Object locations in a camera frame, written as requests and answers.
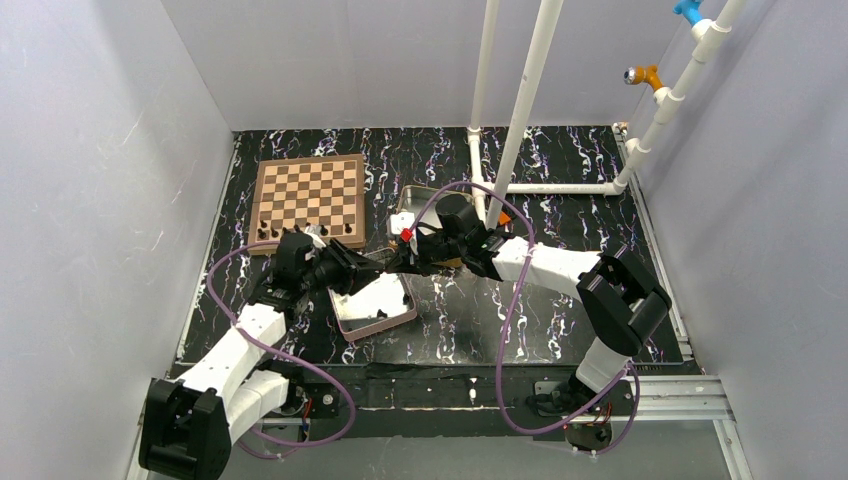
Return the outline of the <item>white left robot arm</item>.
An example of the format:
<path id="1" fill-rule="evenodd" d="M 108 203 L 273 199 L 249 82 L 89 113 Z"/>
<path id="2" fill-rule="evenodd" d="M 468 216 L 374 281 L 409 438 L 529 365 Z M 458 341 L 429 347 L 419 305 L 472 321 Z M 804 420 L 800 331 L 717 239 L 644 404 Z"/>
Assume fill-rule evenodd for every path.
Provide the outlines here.
<path id="1" fill-rule="evenodd" d="M 330 289 L 355 294 L 384 272 L 382 262 L 313 233 L 289 232 L 275 253 L 247 305 L 235 314 L 214 288 L 224 256 L 208 271 L 210 297 L 230 320 L 230 329 L 193 367 L 174 380 L 152 379 L 148 387 L 138 447 L 141 468 L 175 479 L 217 479 L 233 445 L 288 398 L 290 381 L 258 365 L 266 354 L 320 376 L 345 399 L 349 416 L 344 436 L 356 418 L 349 390 L 331 374 L 276 348 L 286 334 L 286 314 L 310 294 Z"/>

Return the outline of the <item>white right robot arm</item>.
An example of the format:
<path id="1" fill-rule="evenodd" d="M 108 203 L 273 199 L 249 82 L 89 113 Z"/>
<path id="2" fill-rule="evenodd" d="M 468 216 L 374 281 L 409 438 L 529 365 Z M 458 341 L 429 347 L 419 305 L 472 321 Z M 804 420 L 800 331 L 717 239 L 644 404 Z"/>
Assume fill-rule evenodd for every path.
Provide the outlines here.
<path id="1" fill-rule="evenodd" d="M 475 275 L 527 283 L 578 300 L 596 335 L 571 379 L 574 388 L 600 392 L 637 356 L 672 306 L 659 280 L 627 247 L 572 251 L 530 243 L 501 228 L 489 229 L 459 194 L 440 198 L 436 226 L 414 214 L 391 215 L 397 243 L 391 272 L 427 275 L 458 259 Z"/>

